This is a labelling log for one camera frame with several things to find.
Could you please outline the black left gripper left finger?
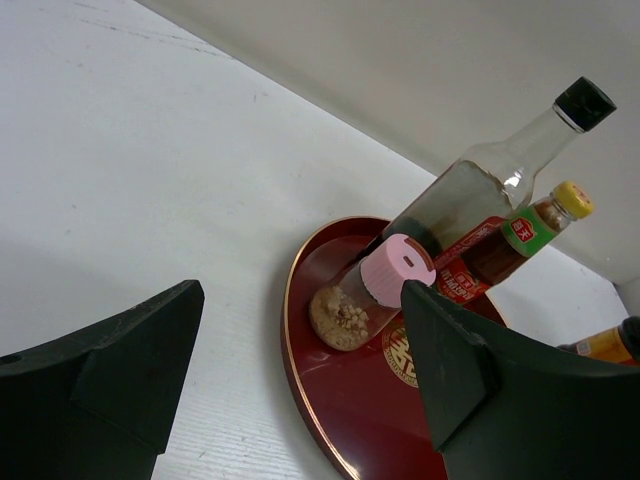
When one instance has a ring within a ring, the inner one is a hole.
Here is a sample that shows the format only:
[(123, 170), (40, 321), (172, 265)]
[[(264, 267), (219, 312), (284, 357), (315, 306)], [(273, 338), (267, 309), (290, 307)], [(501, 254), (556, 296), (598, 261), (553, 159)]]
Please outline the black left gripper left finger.
[(204, 306), (183, 281), (1, 358), (4, 479), (149, 479), (167, 448)]

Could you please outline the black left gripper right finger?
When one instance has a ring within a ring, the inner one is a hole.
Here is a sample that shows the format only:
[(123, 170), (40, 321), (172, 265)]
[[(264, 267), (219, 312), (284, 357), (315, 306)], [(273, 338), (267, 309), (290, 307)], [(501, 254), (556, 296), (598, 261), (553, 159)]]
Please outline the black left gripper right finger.
[(451, 479), (635, 479), (639, 371), (503, 327), (418, 281), (402, 312)]

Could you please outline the small yellow label bottle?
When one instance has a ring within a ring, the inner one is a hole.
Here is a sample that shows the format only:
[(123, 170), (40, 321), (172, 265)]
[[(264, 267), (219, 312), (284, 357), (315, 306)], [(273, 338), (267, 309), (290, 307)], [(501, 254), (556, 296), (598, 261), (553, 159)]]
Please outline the small yellow label bottle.
[(631, 316), (619, 325), (558, 349), (582, 357), (614, 364), (639, 365), (639, 317)]

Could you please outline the yellow cap sauce bottle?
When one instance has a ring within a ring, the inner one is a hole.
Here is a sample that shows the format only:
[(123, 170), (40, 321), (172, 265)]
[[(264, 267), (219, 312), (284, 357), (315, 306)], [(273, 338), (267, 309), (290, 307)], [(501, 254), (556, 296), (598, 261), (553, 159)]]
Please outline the yellow cap sauce bottle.
[(464, 305), (502, 283), (595, 204), (577, 184), (564, 181), (549, 195), (511, 215), (488, 236), (438, 269), (434, 288)]

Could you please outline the pink cap spice jar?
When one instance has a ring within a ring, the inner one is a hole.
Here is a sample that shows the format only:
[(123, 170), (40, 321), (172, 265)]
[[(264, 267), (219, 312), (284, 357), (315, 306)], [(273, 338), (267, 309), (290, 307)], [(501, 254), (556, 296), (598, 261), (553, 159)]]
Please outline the pink cap spice jar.
[(436, 267), (426, 250), (405, 234), (393, 234), (314, 294), (311, 325), (328, 346), (356, 350), (400, 312), (405, 282), (430, 286), (435, 279)]

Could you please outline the tall dark vinegar bottle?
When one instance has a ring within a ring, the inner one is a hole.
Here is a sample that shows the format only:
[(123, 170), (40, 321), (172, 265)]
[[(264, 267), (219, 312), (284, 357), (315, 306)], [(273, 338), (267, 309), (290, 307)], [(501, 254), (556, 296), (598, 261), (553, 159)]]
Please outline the tall dark vinegar bottle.
[(617, 110), (594, 82), (578, 78), (507, 139), (467, 149), (358, 254), (393, 234), (416, 240), (441, 268), (527, 206), (539, 172), (575, 138)]

